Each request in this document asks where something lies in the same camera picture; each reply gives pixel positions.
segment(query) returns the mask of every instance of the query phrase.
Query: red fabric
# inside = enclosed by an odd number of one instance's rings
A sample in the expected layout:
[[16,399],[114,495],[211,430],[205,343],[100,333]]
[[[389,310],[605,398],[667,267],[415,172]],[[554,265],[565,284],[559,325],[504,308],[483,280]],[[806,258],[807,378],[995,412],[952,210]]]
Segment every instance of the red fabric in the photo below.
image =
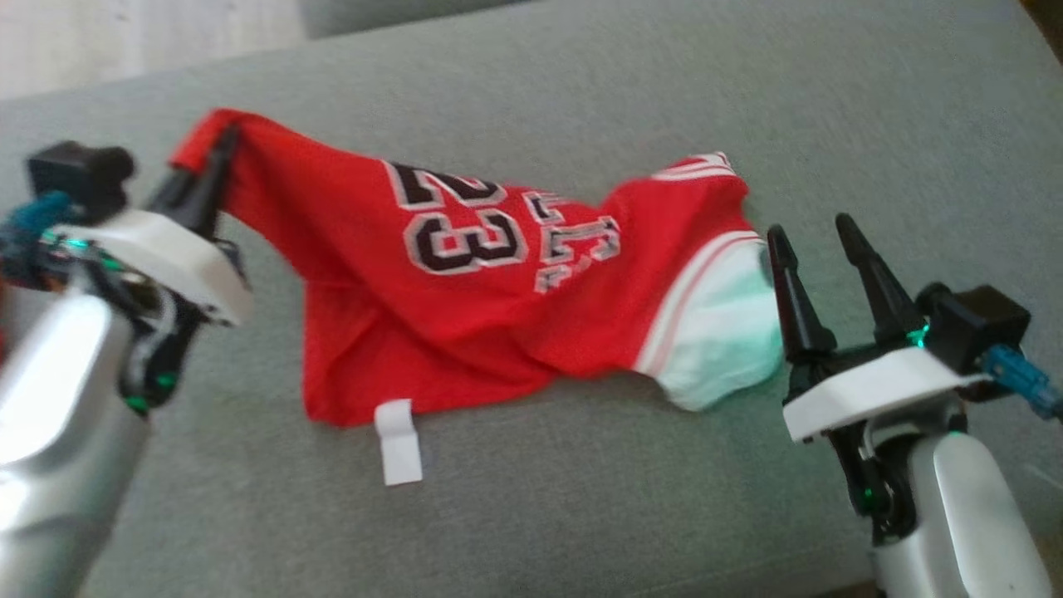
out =
[[[491,195],[490,183],[391,166],[232,109],[207,116],[172,161],[201,169],[233,121],[240,143],[225,209],[305,279],[306,412],[337,426],[369,423],[396,398],[412,399],[415,413],[475,407],[559,375],[630,369],[686,261],[719,234],[749,228],[740,209],[746,186],[732,173],[639,178],[600,209],[561,200],[536,210],[524,197],[538,192],[532,187]],[[664,172],[721,168],[698,164]],[[418,245],[446,221],[465,228]],[[512,235],[485,229],[500,222]],[[512,250],[511,236],[525,251]],[[444,259],[422,259],[425,249]]]

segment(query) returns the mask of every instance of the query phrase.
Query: white stripe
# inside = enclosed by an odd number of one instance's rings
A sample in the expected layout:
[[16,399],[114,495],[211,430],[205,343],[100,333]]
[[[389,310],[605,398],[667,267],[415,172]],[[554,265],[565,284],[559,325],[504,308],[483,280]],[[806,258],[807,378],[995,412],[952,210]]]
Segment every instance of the white stripe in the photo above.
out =
[[[687,261],[684,266],[682,271],[676,276],[675,281],[669,288],[668,293],[664,295],[664,302],[661,303],[660,308],[657,311],[657,317],[654,319],[654,324],[649,328],[649,335],[646,337],[646,341],[642,345],[642,351],[639,352],[639,359],[635,362],[635,371],[642,374],[653,373],[647,372],[653,365],[657,354],[662,349],[668,349],[668,347],[662,347],[664,340],[668,337],[668,331],[672,327],[672,321],[680,318],[682,314],[678,313],[679,303],[682,301],[684,295],[687,294],[687,289],[692,288],[696,285],[699,279],[695,276],[702,266],[713,256],[724,244],[738,239],[748,239],[756,242],[763,242],[757,233],[753,230],[735,230],[729,233],[724,233],[716,238],[705,243],[697,253]],[[703,272],[703,275],[708,275],[708,270]]]
[[723,164],[724,166],[730,166],[730,160],[727,159],[727,154],[722,151],[714,151],[712,153],[699,153],[694,157],[701,157],[702,159],[710,164]]
[[738,174],[733,170],[727,168],[726,166],[710,166],[704,170],[695,170],[691,172],[679,172],[677,174],[670,174],[668,172],[658,172],[651,176],[655,181],[693,181],[695,178],[711,178],[714,176],[733,176],[738,178]]
[[688,170],[697,170],[698,168],[705,168],[706,166],[723,166],[724,168],[730,168],[730,165],[724,161],[722,158],[710,155],[710,156],[695,156],[697,161],[691,161],[690,164],[680,164],[678,166],[672,166],[661,170],[661,172],[686,172]]

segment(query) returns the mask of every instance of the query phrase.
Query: basketball jersey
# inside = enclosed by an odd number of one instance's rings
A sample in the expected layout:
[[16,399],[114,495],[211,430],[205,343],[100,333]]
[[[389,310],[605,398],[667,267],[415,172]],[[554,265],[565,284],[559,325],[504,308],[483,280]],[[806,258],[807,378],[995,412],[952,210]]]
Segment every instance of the basketball jersey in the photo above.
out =
[[305,280],[313,420],[367,424],[396,398],[414,413],[483,406],[618,370],[694,410],[780,363],[763,242],[723,153],[626,182],[601,207],[340,151],[232,109],[172,161],[200,170],[234,121],[224,208]]

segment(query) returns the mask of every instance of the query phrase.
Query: couch cushion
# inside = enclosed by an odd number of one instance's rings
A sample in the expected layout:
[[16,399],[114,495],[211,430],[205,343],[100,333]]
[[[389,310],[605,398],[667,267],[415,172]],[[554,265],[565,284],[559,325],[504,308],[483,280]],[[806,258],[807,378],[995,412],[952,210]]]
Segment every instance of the couch cushion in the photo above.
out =
[[[722,149],[843,344],[871,321],[842,209],[910,288],[1019,298],[1029,352],[1060,375],[1061,98],[1012,0],[542,2],[0,104],[0,181],[10,205],[30,151],[115,142],[140,158],[144,197],[215,105],[588,200]],[[799,596],[870,576],[832,452],[789,441],[781,375],[701,415],[625,375],[423,417],[424,482],[385,489],[371,428],[303,417],[299,280],[225,224],[256,318],[202,336],[89,596]],[[1057,427],[1017,400],[973,408],[972,427],[1052,528]]]

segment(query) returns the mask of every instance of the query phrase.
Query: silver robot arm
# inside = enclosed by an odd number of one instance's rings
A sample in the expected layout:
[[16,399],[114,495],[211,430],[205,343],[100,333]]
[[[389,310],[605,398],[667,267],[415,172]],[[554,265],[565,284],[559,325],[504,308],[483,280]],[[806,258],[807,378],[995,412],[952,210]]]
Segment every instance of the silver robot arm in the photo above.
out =
[[147,210],[125,207],[124,150],[30,158],[38,199],[0,229],[3,269],[62,292],[0,372],[0,595],[77,594],[197,329],[250,317],[235,245],[214,237],[235,146],[229,130]]
[[858,515],[872,522],[873,569],[889,597],[1049,597],[1048,573],[990,451],[967,435],[966,403],[1017,392],[1060,414],[1047,377],[1022,358],[1030,314],[981,286],[940,283],[912,302],[853,219],[839,235],[860,271],[875,343],[837,351],[780,226],[769,230],[792,364],[783,418],[794,442],[826,438]]
[[148,439],[119,395],[133,326],[63,295],[0,375],[0,593],[73,596],[106,543]]

